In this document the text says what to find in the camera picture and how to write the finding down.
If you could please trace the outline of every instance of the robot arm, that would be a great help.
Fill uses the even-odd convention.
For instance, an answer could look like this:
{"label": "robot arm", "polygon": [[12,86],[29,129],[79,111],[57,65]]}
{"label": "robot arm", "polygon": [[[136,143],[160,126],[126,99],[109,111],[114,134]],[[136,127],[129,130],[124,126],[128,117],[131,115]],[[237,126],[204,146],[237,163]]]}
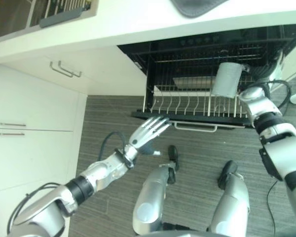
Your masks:
{"label": "robot arm", "polygon": [[285,181],[296,216],[296,129],[285,122],[278,108],[265,97],[262,88],[251,87],[239,96],[242,106],[259,134],[259,153],[267,172]]}
{"label": "robot arm", "polygon": [[64,217],[73,215],[90,196],[133,168],[137,154],[152,151],[149,141],[170,125],[167,118],[161,117],[145,121],[132,134],[129,144],[124,148],[124,155],[116,150],[107,159],[91,164],[78,177],[34,202],[15,219],[8,237],[60,236],[65,228]]}

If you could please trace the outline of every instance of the robot leg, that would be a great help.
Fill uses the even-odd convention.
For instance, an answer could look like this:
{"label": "robot leg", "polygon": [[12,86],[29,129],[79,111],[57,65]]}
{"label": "robot leg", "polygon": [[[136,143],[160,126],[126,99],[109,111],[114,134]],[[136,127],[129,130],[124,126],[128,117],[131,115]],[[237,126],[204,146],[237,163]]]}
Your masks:
{"label": "robot leg", "polygon": [[166,187],[175,180],[174,170],[174,162],[162,165],[145,180],[133,211],[133,229],[137,234],[144,235],[161,229]]}
{"label": "robot leg", "polygon": [[224,194],[216,207],[208,231],[229,237],[245,237],[250,212],[249,194],[243,177],[235,172],[229,173],[228,168],[226,169],[230,162],[233,161],[226,164],[223,170],[225,174],[222,173],[220,177],[225,181],[223,186],[219,183],[224,189]]}

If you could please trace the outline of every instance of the dishwasher handle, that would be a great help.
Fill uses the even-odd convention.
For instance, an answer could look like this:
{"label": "dishwasher handle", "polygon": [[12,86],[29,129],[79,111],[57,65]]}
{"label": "dishwasher handle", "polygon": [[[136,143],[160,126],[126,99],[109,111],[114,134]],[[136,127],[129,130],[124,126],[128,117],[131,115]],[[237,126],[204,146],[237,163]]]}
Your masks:
{"label": "dishwasher handle", "polygon": [[[186,131],[194,131],[194,132],[216,132],[218,127],[226,127],[226,128],[245,128],[245,126],[236,126],[236,125],[227,125],[227,124],[216,124],[216,123],[203,123],[203,122],[187,122],[187,121],[170,121],[173,123],[174,128],[177,130],[186,130]],[[179,124],[187,124],[189,127],[179,126]]]}

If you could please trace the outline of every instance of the white countertop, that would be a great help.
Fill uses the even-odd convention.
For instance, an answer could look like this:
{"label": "white countertop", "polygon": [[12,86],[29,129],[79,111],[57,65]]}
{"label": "white countertop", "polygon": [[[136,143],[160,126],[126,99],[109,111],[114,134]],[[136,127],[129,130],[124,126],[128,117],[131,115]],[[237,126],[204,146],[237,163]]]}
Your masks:
{"label": "white countertop", "polygon": [[0,42],[0,63],[63,51],[209,32],[296,24],[296,0],[228,0],[197,18],[170,0],[99,0],[94,17]]}

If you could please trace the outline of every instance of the gray carpet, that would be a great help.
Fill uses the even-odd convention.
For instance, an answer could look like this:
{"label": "gray carpet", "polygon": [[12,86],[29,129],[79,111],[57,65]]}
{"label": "gray carpet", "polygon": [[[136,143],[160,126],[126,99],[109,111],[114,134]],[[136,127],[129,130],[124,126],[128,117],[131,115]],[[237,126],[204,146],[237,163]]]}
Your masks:
{"label": "gray carpet", "polygon": [[[296,80],[292,81],[296,93]],[[273,97],[283,98],[284,88]],[[82,132],[77,174],[94,162],[102,140],[111,131],[121,131],[127,138],[142,123],[130,117],[130,112],[142,106],[142,97],[89,96]],[[296,106],[288,107],[285,118],[296,126]],[[139,156],[135,169],[91,197],[72,217],[70,237],[133,236],[132,211],[142,183],[148,174],[168,158],[168,145],[176,145],[181,158],[177,182],[167,188],[163,220],[173,224],[206,230],[215,207],[222,196],[216,178],[224,164],[233,159],[245,177],[249,189],[251,213],[247,236],[272,236],[273,225],[266,206],[266,193],[274,179],[265,171],[259,156],[261,145],[252,129],[218,130],[199,133],[178,131],[171,127],[154,142],[163,152],[161,157]],[[107,144],[104,156],[120,146],[117,137]],[[296,230],[286,189],[278,183],[270,194],[277,233]]]}

